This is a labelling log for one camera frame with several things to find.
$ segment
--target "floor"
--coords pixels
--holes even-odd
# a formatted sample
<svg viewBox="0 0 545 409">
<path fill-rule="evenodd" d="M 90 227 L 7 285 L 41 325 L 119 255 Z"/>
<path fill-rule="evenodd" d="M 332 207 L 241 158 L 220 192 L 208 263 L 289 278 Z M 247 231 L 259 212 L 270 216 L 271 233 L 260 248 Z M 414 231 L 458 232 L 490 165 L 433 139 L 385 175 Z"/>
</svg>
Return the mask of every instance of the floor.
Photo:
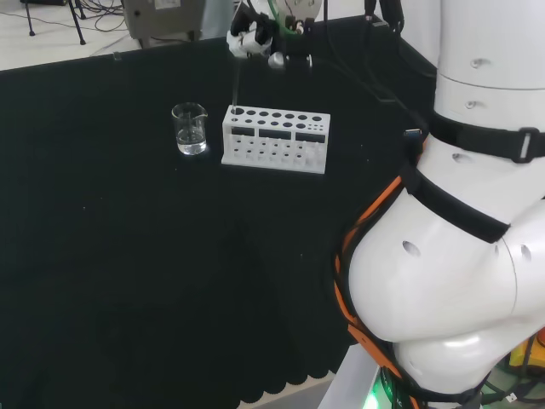
<svg viewBox="0 0 545 409">
<path fill-rule="evenodd" d="M 119 0 L 114 0 L 115 4 L 119 4 Z M 80 45 L 68 6 L 29 4 L 29 7 L 32 18 L 67 26 L 32 20 L 36 36 L 30 37 L 24 4 L 18 0 L 0 0 L 0 70 L 140 48 L 138 42 L 130 37 L 122 16 L 107 15 L 97 23 L 101 30 L 120 25 L 112 32 L 96 30 L 96 18 L 80 20 L 86 42 Z M 85 11 L 85 14 L 87 17 L 94 16 L 89 11 Z"/>
</svg>

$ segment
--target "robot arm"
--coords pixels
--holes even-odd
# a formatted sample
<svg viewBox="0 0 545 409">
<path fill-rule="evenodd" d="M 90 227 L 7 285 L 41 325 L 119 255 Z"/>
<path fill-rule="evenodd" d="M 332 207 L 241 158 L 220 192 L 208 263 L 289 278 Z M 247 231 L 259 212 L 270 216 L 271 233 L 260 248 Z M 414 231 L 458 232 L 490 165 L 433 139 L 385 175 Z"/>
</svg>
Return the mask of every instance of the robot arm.
<svg viewBox="0 0 545 409">
<path fill-rule="evenodd" d="M 272 68 L 284 67 L 290 53 L 287 44 L 307 39 L 322 4 L 321 0 L 244 1 L 227 33 L 229 50 L 239 59 L 268 58 Z"/>
<path fill-rule="evenodd" d="M 399 1 L 380 1 L 397 34 Z M 306 36 L 320 5 L 242 3 L 230 50 L 283 66 L 286 30 Z M 545 2 L 441 5 L 426 150 L 348 232 L 336 292 L 377 362 L 448 409 L 478 399 L 492 367 L 545 326 Z"/>
</svg>

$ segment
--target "green light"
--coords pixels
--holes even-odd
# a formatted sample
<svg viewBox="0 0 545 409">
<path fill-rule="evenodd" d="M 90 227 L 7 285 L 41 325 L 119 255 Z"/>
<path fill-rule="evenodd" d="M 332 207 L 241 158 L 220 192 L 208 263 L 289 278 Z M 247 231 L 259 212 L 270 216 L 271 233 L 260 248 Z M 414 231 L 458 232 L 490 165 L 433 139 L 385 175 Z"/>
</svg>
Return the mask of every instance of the green light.
<svg viewBox="0 0 545 409">
<path fill-rule="evenodd" d="M 364 409 L 378 409 L 378 400 L 374 393 L 370 393 L 365 401 Z"/>
</svg>

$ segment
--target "table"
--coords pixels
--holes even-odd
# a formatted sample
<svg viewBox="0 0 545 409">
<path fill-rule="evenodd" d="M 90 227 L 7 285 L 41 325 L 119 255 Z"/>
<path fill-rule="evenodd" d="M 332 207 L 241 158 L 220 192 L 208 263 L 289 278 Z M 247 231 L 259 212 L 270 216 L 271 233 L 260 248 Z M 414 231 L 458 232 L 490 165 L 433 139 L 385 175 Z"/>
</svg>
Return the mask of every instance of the table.
<svg viewBox="0 0 545 409">
<path fill-rule="evenodd" d="M 330 31 L 361 67 L 361 17 Z M 433 81 L 386 29 L 373 44 L 381 79 L 429 115 Z M 222 166 L 232 73 L 222 39 L 0 72 L 4 407 L 234 408 L 338 368 L 353 341 L 331 253 L 413 124 L 328 66 L 248 61 L 240 104 L 331 114 L 326 172 Z M 183 101 L 209 112 L 196 158 L 175 144 Z"/>
</svg>

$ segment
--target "gray device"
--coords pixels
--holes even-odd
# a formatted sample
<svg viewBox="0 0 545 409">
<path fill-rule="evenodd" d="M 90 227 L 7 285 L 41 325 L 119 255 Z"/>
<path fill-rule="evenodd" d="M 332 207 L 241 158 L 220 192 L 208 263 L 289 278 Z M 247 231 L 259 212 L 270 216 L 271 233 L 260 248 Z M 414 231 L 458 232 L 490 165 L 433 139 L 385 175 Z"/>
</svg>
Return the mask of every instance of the gray device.
<svg viewBox="0 0 545 409">
<path fill-rule="evenodd" d="M 150 37 L 200 32 L 205 0 L 123 0 L 132 38 L 149 46 Z"/>
</svg>

